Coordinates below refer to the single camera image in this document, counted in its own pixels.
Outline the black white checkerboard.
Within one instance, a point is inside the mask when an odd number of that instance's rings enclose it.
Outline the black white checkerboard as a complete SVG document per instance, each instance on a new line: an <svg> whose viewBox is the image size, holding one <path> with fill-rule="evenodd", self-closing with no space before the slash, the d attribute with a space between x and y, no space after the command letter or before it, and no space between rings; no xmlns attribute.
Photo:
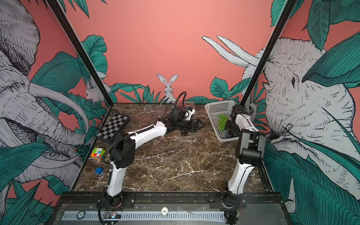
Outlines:
<svg viewBox="0 0 360 225"><path fill-rule="evenodd" d="M117 134L125 129L129 122L130 118L128 116L116 113L99 130L96 138L103 142L111 143L116 138Z"/></svg>

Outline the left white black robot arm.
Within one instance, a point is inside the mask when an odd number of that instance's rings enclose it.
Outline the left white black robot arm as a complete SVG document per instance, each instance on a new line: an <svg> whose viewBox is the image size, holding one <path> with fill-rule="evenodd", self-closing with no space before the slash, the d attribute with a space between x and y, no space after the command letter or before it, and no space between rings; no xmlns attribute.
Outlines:
<svg viewBox="0 0 360 225"><path fill-rule="evenodd" d="M122 205L122 185L126 169L134 162L135 152L142 144L175 130L188 133L197 132L204 127L205 124L199 118L183 121L158 118L153 125L134 132L123 132L120 139L109 147L102 157L102 164L110 167L110 173L100 200L106 199L106 203L111 208L118 208Z"/></svg>

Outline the green grape bunch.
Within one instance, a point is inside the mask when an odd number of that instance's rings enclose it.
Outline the green grape bunch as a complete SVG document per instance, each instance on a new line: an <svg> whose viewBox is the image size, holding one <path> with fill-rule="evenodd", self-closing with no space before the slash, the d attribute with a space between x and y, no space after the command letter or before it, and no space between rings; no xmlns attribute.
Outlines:
<svg viewBox="0 0 360 225"><path fill-rule="evenodd" d="M225 114L221 114L218 116L218 130L225 130L225 126L228 121L228 117Z"/></svg>

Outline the black frame post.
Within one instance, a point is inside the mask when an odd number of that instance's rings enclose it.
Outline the black frame post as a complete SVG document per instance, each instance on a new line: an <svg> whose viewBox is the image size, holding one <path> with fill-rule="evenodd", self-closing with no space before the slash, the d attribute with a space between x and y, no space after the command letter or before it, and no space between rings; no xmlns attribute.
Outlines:
<svg viewBox="0 0 360 225"><path fill-rule="evenodd" d="M275 28L274 28L274 30L271 34L271 37L267 43L267 46L262 54L259 64L257 65L256 70L255 70L255 72L249 82L249 85L246 89L246 92L243 95L240 105L245 106L247 99L249 98L251 91L253 90L259 76L261 75L262 70L264 69L266 62L267 62L270 54L272 53L272 51L275 47L275 44L276 44L281 32L283 31L296 2L297 2L296 0L288 0L285 2L285 5L281 11L281 14L275 25Z"/></svg>
<svg viewBox="0 0 360 225"><path fill-rule="evenodd" d="M99 88L100 92L105 98L106 103L112 107L113 101L108 94L108 91L105 89L101 79L99 78L95 67L87 54L85 48L83 47L79 37L77 36L76 32L74 31L71 23L67 19L65 12L58 1L49 0L47 1L49 7L51 8L52 12L56 16L58 22L60 23L61 27L63 28L64 32L66 33L67 37L69 38L70 42L72 43L73 47L75 48L76 52L80 56L81 61L84 63L86 69L90 73L91 77L94 79L97 87Z"/></svg>

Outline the black front mounting rail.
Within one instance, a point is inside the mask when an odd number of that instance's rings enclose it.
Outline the black front mounting rail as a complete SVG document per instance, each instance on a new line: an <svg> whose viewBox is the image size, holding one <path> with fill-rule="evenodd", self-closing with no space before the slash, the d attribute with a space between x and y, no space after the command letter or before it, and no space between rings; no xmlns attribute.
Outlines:
<svg viewBox="0 0 360 225"><path fill-rule="evenodd" d="M285 203L277 192L244 192L236 195L231 192L135 192L124 191L115 200L107 200L98 191L74 191L63 194L55 208L65 204L90 204L98 207L102 199L102 209L134 209L136 204L208 204L212 209L230 210L230 206L246 208L251 204L278 204L285 209Z"/></svg>

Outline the colourful rubik cube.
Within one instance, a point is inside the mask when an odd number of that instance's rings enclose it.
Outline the colourful rubik cube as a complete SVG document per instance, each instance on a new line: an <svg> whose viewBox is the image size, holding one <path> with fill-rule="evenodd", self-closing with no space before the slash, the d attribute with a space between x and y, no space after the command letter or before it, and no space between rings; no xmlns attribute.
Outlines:
<svg viewBox="0 0 360 225"><path fill-rule="evenodd" d="M103 155L105 153L105 150L102 148L94 148L91 152L91 157L92 158L98 158L98 159L102 159Z"/></svg>

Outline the clear plastic clamshell container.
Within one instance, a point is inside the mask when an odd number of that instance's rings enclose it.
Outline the clear plastic clamshell container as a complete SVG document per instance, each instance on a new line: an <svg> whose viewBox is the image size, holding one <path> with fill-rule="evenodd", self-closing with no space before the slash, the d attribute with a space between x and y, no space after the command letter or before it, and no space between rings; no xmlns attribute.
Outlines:
<svg viewBox="0 0 360 225"><path fill-rule="evenodd" d="M178 107L184 107L186 109L186 116L190 116L195 114L196 110L195 110L195 106L196 104L192 101L185 101L184 104L182 104L182 102L177 103Z"/></svg>

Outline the right black frame post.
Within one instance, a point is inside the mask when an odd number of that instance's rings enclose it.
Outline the right black frame post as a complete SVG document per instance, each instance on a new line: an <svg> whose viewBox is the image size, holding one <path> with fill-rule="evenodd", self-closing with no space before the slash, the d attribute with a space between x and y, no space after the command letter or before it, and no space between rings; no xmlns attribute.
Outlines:
<svg viewBox="0 0 360 225"><path fill-rule="evenodd" d="M283 31L296 2L297 2L296 0L288 0L285 2L285 5L281 11L281 14L275 25L275 28L274 28L274 30L271 34L271 37L267 43L267 46L262 54L259 64L257 65L256 70L255 70L255 72L249 82L249 85L246 89L246 92L243 95L240 105L245 106L247 99L249 98L251 91L253 90L259 76L261 75L262 70L264 69L266 62L267 62L270 54L272 53L272 51L275 47L275 44L276 44L281 32Z"/></svg>

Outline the small blue cube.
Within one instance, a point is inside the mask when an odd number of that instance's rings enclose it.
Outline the small blue cube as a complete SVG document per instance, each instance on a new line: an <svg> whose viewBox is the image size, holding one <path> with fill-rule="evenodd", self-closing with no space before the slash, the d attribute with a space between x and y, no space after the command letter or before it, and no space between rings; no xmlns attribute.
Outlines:
<svg viewBox="0 0 360 225"><path fill-rule="evenodd" d="M96 174L102 175L103 172L104 172L104 169L102 169L102 168L100 168L100 167L97 167L97 168L95 169L95 173L96 173Z"/></svg>

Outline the left black frame post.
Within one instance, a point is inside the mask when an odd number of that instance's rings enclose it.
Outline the left black frame post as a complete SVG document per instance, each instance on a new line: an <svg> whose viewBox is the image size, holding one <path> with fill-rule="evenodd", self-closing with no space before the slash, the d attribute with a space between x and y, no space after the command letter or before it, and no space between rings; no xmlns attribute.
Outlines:
<svg viewBox="0 0 360 225"><path fill-rule="evenodd" d="M70 42L72 43L73 47L75 48L76 52L80 56L81 61L84 63L86 69L90 73L91 77L94 79L97 87L99 88L100 92L105 98L106 103L112 107L113 101L108 94L108 91L105 89L101 79L99 78L95 67L87 54L85 48L83 47L79 37L77 36L76 32L74 31L71 23L67 19L65 12L58 1L49 0L47 1L49 7L51 8L52 12L56 16L58 22L60 23L61 27L63 28L64 32L66 33L67 37L69 38Z"/></svg>

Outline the white plastic perforated basket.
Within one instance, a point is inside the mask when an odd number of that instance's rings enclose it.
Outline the white plastic perforated basket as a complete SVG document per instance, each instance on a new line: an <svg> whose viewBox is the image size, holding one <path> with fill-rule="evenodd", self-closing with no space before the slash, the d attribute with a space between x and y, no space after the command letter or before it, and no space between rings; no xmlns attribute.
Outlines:
<svg viewBox="0 0 360 225"><path fill-rule="evenodd" d="M231 113L234 106L235 101L233 100L212 102L205 105L205 110L220 143L237 141L239 138L238 135L230 135L225 130L227 121L231 120Z"/></svg>

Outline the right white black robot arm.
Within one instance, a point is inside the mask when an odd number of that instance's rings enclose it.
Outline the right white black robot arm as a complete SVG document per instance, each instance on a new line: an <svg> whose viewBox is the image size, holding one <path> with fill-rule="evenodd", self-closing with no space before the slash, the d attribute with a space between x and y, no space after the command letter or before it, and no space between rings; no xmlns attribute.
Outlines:
<svg viewBox="0 0 360 225"><path fill-rule="evenodd" d="M242 206L242 194L246 180L252 169L262 161L266 134L259 131L251 121L249 113L242 105L232 107L231 120L227 121L226 131L239 136L235 148L236 166L223 195L223 205L232 209Z"/></svg>

